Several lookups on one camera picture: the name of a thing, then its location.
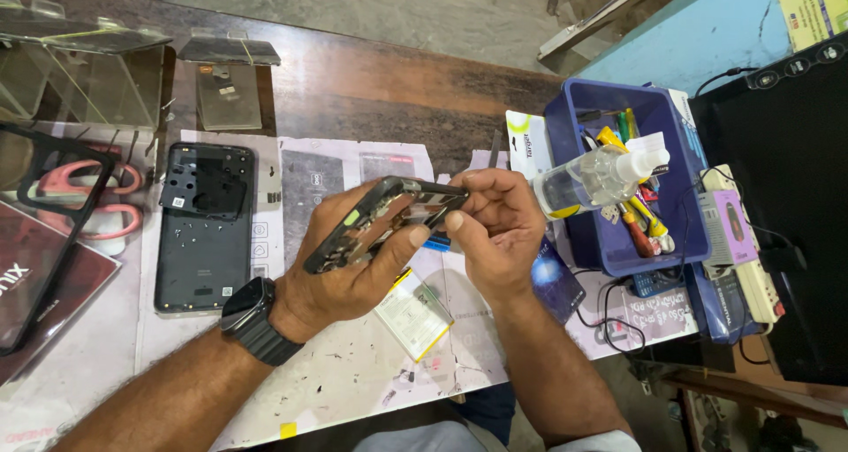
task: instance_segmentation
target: black monitor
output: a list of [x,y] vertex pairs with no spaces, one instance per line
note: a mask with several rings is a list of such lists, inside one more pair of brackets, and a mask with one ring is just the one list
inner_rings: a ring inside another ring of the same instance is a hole
[[[848,32],[689,103],[710,165],[729,164],[750,221],[800,248],[765,261],[786,315],[769,342],[784,378],[848,386]],[[786,243],[757,232],[761,257]]]

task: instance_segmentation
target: clear plastic bottle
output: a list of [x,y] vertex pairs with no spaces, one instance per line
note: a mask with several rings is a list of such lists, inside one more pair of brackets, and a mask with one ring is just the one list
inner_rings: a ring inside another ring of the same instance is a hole
[[627,152],[603,145],[533,179],[548,220],[627,201],[654,168],[668,164],[668,151]]

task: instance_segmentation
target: man's left hand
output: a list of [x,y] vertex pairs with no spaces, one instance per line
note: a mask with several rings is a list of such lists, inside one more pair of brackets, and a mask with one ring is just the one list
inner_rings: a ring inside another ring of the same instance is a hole
[[313,210],[298,257],[276,280],[276,301],[269,315],[271,325],[290,341],[306,342],[336,321],[356,319],[374,309],[429,238],[427,227],[410,225],[390,236],[372,260],[320,274],[303,270],[303,261],[377,181],[326,197]]

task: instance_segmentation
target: pink scissors handle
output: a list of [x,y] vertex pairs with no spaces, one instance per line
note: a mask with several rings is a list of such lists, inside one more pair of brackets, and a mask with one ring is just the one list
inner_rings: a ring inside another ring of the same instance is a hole
[[[138,208],[135,208],[132,205],[127,205],[125,203],[115,203],[105,205],[103,207],[97,207],[94,209],[94,212],[127,212],[130,214],[132,220],[130,221],[130,224],[123,230],[119,230],[113,233],[80,232],[79,238],[85,240],[110,240],[112,238],[118,238],[119,236],[129,235],[131,232],[133,232],[133,230],[136,230],[139,225],[142,224],[142,213],[138,210]],[[61,213],[53,213],[48,212],[47,210],[39,210],[38,219],[43,221],[45,224],[50,225],[54,229],[64,233],[65,235],[70,235],[70,225],[68,225],[68,223],[65,221],[67,217],[65,217]]]
[[[69,194],[85,194],[91,192],[90,186],[71,186],[69,182],[70,173],[83,167],[99,166],[100,163],[95,160],[79,161],[56,167],[48,172],[41,180],[38,181],[38,190],[43,192],[62,192]],[[117,163],[117,167],[122,167],[132,176],[132,184],[127,187],[106,187],[103,195],[109,194],[128,194],[138,190],[142,186],[142,176],[132,166],[125,163]]]

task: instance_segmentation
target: scissors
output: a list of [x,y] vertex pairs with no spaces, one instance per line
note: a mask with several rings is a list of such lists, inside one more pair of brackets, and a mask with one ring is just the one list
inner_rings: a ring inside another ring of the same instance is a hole
[[[69,163],[66,165],[62,165],[61,167],[57,167],[46,175],[44,175],[41,180],[38,181],[38,186],[34,186],[34,189],[37,194],[46,194],[48,197],[58,197],[55,200],[51,199],[51,201],[60,201],[62,203],[74,203],[77,204],[77,207],[82,205],[82,202],[85,201],[86,197],[91,193],[91,186],[72,186],[70,184],[70,175],[71,173],[85,167],[93,167],[99,166],[100,163],[94,160],[86,160],[79,161],[75,163]],[[125,172],[129,173],[132,176],[132,183],[126,187],[114,187],[107,186],[102,195],[125,195],[132,193],[142,186],[142,176],[135,170],[132,166],[127,165],[125,163],[116,163],[116,167],[121,167]],[[85,177],[76,177],[75,179],[79,180],[81,183],[85,182]],[[142,224],[142,213],[138,208],[133,205],[128,205],[125,203],[112,203],[103,205],[101,207],[94,208],[95,213],[113,213],[113,212],[125,212],[128,213],[131,217],[130,224],[126,226],[123,230],[111,232],[111,233],[85,233],[80,232],[79,238],[85,240],[110,240],[113,238],[118,238],[124,235],[129,235],[134,230],[137,230],[138,227]],[[46,210],[38,211],[38,219],[43,221],[45,224],[50,225],[54,229],[69,235],[71,227],[66,222],[66,217],[61,213],[53,213],[48,212]]]

